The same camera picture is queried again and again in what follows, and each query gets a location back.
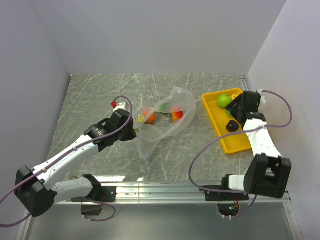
yellow tray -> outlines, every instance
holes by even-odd
[[[226,126],[230,120],[235,119],[228,117],[226,114],[226,110],[218,106],[217,98],[221,94],[232,95],[241,93],[242,90],[240,88],[232,88],[223,91],[210,92],[202,95],[203,106],[218,137],[229,133],[229,131],[226,129]],[[246,134],[228,136],[221,139],[220,144],[225,154],[234,154],[251,149],[251,145]]]

wall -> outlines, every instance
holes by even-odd
[[[15,185],[16,172],[47,159],[69,84],[57,51],[27,0],[0,1],[0,196]],[[21,219],[13,194],[0,206],[0,222]],[[0,228],[3,240],[18,227]]]
[[[271,133],[292,161],[288,188],[306,240],[320,238],[319,12],[318,0],[288,0],[248,74],[250,89],[274,90],[292,105],[292,125]],[[264,113],[275,123],[286,112],[271,98]]]
[[[286,0],[29,0],[71,74],[247,74]]]

plastic bag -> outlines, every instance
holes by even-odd
[[[180,87],[174,87],[170,96],[158,104],[140,107],[133,115],[137,135],[134,142],[140,158],[146,160],[162,139],[184,130],[194,118],[196,109],[193,93]]]

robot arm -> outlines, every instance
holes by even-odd
[[[246,174],[227,174],[222,185],[248,194],[282,198],[292,165],[290,159],[282,157],[269,135],[265,116],[258,112],[260,100],[258,92],[245,91],[226,106],[244,131],[262,128],[247,133],[254,158]]]
[[[124,125],[130,116],[125,107],[125,103],[120,103],[113,109],[111,118],[105,118],[98,124],[90,126],[73,144],[53,158],[35,166],[31,170],[26,166],[18,170],[15,185],[34,173],[44,170],[43,173],[14,191],[14,194],[33,217],[44,214],[53,204],[71,198],[86,197],[94,201],[101,200],[101,184],[91,174],[86,174],[75,180],[62,182],[58,182],[58,180],[76,165],[98,154],[106,147],[112,146],[116,141],[130,141],[137,136],[133,129],[134,122],[131,119],[129,124],[116,134],[77,148],[82,143],[106,136]],[[74,149],[74,151],[47,170],[50,164],[70,149]]]

gray marble surface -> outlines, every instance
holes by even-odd
[[[239,88],[238,75],[217,74],[98,74],[73,75],[58,120],[49,158],[75,142],[90,125],[111,116],[110,102],[125,95],[137,110],[166,98],[173,87],[192,91],[197,111],[191,124],[175,137],[162,140],[147,160],[139,158],[135,144],[116,142],[80,163],[64,180],[93,174],[100,181],[188,181],[193,157],[216,138],[204,110],[204,93]],[[200,156],[193,169],[197,181],[220,181],[225,174],[243,174],[252,151],[225,155],[216,143]]]

